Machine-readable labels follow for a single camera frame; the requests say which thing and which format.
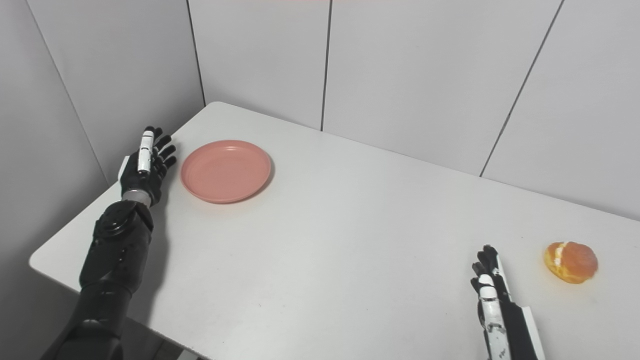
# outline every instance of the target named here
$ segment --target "white robotic hand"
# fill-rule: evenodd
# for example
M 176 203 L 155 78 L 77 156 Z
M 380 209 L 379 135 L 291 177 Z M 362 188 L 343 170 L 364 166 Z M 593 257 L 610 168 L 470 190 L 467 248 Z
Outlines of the white robotic hand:
M 498 252 L 485 245 L 471 267 L 477 277 L 471 285 L 478 293 L 478 317 L 490 360 L 545 360 L 538 328 L 529 307 L 511 300 Z

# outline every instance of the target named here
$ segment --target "pink plate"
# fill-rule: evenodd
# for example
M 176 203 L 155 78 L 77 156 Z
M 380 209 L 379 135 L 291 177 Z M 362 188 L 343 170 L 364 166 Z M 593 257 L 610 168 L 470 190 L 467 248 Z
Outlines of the pink plate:
M 269 179 L 271 160 L 250 142 L 222 140 L 192 152 L 182 164 L 180 180 L 196 197 L 217 204 L 240 201 Z

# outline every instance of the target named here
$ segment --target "white table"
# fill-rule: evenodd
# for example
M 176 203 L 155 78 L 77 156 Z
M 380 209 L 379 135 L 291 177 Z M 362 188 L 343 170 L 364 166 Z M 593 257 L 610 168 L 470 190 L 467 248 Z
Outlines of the white table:
M 548 359 L 640 354 L 640 222 L 223 103 L 176 132 L 178 165 L 229 138 L 262 147 L 273 179 L 217 205 L 168 176 L 129 311 L 160 335 L 217 360 L 484 360 L 469 279 L 491 243 Z M 116 184 L 31 266 L 79 291 L 94 221 L 118 199 Z M 545 268 L 545 247 L 566 240 L 594 249 L 594 279 L 566 284 Z

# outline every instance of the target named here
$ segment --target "robotic forearm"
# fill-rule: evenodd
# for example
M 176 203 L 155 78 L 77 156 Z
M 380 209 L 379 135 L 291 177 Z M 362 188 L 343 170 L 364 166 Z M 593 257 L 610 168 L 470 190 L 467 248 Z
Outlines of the robotic forearm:
M 153 146 L 154 135 L 161 133 L 147 128 L 140 150 L 129 158 L 120 179 L 122 200 L 110 205 L 95 223 L 76 308 L 41 360 L 123 358 L 120 335 L 129 301 L 142 282 L 154 227 L 148 207 L 158 202 L 161 181 L 175 163 L 169 157 L 175 150 L 172 145 L 163 152 L 157 148 L 171 138 L 164 137 L 153 149 L 145 142 L 150 134 Z M 143 163 L 142 170 L 138 163 Z

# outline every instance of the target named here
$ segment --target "wall seam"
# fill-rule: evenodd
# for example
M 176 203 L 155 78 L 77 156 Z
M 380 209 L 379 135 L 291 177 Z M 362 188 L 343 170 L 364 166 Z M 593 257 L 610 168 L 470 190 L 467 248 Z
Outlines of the wall seam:
M 29 13 L 31 13 L 31 17 L 33 18 L 33 22 L 36 24 L 36 28 L 38 29 L 38 33 L 40 34 L 40 38 L 42 39 L 42 42 L 44 43 L 44 46 L 47 49 L 47 53 L 49 54 L 49 58 L 51 59 L 51 63 L 53 63 L 53 67 L 56 69 L 56 73 L 58 74 L 58 78 L 60 79 L 60 83 L 62 84 L 62 87 L 65 89 L 65 93 L 67 95 L 67 98 L 69 99 L 69 103 L 71 104 L 71 107 L 74 110 L 74 113 L 76 114 L 76 118 L 78 119 L 78 123 L 80 124 L 80 128 L 82 129 L 83 133 L 84 133 L 84 137 L 86 137 L 87 142 L 89 143 L 89 147 L 91 148 L 91 152 L 93 154 L 93 158 L 95 159 L 95 162 L 98 164 L 98 167 L 100 168 L 100 172 L 102 172 L 102 176 L 104 177 L 104 184 L 108 187 L 109 186 L 109 180 L 107 178 L 107 174 L 104 172 L 104 168 L 102 167 L 102 164 L 100 164 L 100 161 L 98 160 L 98 155 L 95 153 L 95 149 L 93 148 L 93 144 L 91 143 L 91 139 L 89 138 L 89 135 L 86 132 L 86 129 L 84 128 L 84 124 L 82 123 L 82 120 L 80 120 L 80 116 L 78 115 L 78 112 L 76 110 L 76 105 L 74 104 L 73 99 L 71 98 L 71 95 L 69 94 L 69 90 L 67 89 L 67 84 L 65 84 L 64 80 L 62 79 L 62 74 L 60 74 L 60 70 L 58 68 L 58 64 L 56 64 L 56 61 L 53 58 L 53 55 L 51 54 L 51 50 L 49 50 L 49 44 L 47 44 L 47 40 L 44 37 L 44 34 L 42 33 L 42 30 L 40 29 L 40 25 L 38 24 L 38 20 L 36 19 L 35 15 L 33 14 L 33 10 L 31 9 L 31 4 L 29 4 L 29 1 L 24 0 L 24 2 L 27 4 L 27 7 L 29 8 Z
M 484 166 L 482 167 L 482 171 L 480 171 L 480 177 L 482 177 L 484 175 L 484 171 L 486 170 L 487 165 L 489 165 L 489 161 L 491 160 L 491 157 L 493 156 L 493 152 L 495 151 L 495 148 L 498 145 L 498 142 L 500 141 L 500 138 L 502 137 L 502 134 L 504 133 L 504 130 L 507 127 L 507 124 L 509 123 L 509 120 L 511 120 L 511 114 L 513 113 L 513 109 L 515 108 L 516 103 L 520 99 L 520 95 L 522 94 L 522 90 L 524 89 L 524 86 L 527 84 L 527 80 L 529 79 L 529 76 L 531 75 L 531 71 L 533 70 L 533 67 L 536 64 L 536 61 L 538 61 L 538 57 L 540 56 L 540 52 L 542 52 L 542 48 L 545 45 L 545 42 L 547 41 L 549 33 L 551 33 L 551 28 L 553 28 L 554 24 L 556 23 L 557 16 L 560 13 L 560 9 L 562 8 L 563 4 L 564 4 L 564 0 L 561 0 L 560 1 L 560 5 L 558 6 L 558 9 L 556 10 L 556 13 L 554 14 L 553 19 L 551 19 L 551 23 L 549 24 L 547 32 L 545 33 L 545 36 L 542 38 L 542 42 L 540 43 L 540 47 L 538 48 L 538 51 L 536 52 L 536 56 L 533 57 L 533 61 L 531 62 L 531 66 L 529 67 L 529 70 L 527 71 L 527 74 L 525 75 L 524 80 L 522 81 L 522 85 L 520 85 L 520 89 L 518 90 L 518 93 L 516 94 L 516 97 L 513 100 L 513 104 L 511 105 L 511 108 L 509 109 L 509 113 L 507 114 L 507 117 L 504 120 L 504 123 L 502 124 L 502 127 L 500 128 L 500 132 L 498 133 L 498 137 L 495 139 L 495 142 L 493 143 L 493 147 L 491 148 L 491 151 L 489 152 L 489 156 L 487 157 L 486 161 L 484 162 Z

